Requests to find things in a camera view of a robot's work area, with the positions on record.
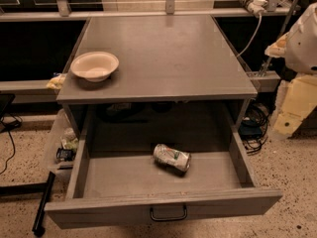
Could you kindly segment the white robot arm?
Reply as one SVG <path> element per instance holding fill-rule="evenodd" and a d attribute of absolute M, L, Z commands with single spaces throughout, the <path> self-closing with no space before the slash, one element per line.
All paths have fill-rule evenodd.
<path fill-rule="evenodd" d="M 264 53 L 270 58 L 284 58 L 286 67 L 296 72 L 289 82 L 280 83 L 270 121 L 270 134 L 286 139 L 317 106 L 317 3 L 310 4 Z"/>

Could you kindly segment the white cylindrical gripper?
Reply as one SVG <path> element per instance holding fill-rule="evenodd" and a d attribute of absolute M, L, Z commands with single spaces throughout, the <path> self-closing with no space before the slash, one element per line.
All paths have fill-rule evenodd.
<path fill-rule="evenodd" d="M 271 58 L 283 58 L 288 34 L 282 35 L 268 46 L 264 54 Z M 272 115 L 272 131 L 281 137 L 291 137 L 302 121 L 317 106 L 317 76 L 300 74 L 292 79 L 279 113 Z"/>

